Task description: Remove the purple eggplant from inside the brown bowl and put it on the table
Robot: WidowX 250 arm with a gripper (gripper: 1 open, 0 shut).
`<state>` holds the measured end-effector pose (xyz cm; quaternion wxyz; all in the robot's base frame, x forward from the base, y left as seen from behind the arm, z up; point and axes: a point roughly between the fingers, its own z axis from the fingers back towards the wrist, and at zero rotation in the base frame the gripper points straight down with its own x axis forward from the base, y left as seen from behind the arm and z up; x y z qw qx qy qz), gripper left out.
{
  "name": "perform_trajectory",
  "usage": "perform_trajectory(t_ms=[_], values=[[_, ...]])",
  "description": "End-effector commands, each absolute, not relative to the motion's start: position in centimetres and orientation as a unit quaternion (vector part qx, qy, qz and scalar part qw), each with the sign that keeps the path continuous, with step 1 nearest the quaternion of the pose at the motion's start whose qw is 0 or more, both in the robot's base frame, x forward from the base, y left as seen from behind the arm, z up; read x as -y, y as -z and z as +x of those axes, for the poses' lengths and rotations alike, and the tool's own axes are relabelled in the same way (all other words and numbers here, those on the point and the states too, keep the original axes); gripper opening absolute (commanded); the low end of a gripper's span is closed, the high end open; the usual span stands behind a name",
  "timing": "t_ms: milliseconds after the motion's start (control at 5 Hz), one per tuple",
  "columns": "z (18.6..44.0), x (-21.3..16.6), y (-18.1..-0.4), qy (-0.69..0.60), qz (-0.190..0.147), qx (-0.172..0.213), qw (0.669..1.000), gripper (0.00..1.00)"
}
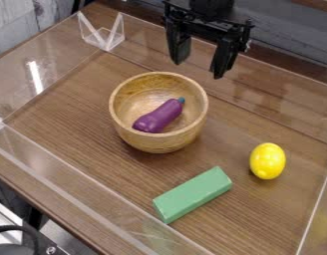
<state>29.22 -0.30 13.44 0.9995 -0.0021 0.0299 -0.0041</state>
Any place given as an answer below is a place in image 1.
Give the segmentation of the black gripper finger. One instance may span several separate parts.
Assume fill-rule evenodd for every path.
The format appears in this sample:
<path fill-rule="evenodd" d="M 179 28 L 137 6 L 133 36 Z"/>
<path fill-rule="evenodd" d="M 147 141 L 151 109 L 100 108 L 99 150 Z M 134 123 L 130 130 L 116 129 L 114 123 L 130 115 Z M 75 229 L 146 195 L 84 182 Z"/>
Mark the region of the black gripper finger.
<path fill-rule="evenodd" d="M 191 36 L 186 32 L 181 22 L 166 19 L 166 39 L 171 60 L 179 65 L 190 55 Z"/>
<path fill-rule="evenodd" d="M 213 56 L 210 71 L 215 79 L 221 79 L 223 74 L 231 69 L 238 56 L 238 42 L 234 37 L 226 36 L 217 42 L 217 49 Z"/>

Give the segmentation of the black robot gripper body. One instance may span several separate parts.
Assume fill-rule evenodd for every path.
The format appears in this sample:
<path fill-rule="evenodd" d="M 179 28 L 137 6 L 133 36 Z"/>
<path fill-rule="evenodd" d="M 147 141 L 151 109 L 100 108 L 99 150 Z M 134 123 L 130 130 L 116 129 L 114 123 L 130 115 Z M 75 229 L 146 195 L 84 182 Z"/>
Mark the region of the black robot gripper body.
<path fill-rule="evenodd" d="M 234 37 L 238 51 L 249 50 L 252 19 L 234 7 L 235 0 L 163 0 L 163 21 L 181 22 L 190 36 L 217 42 L 225 36 Z"/>

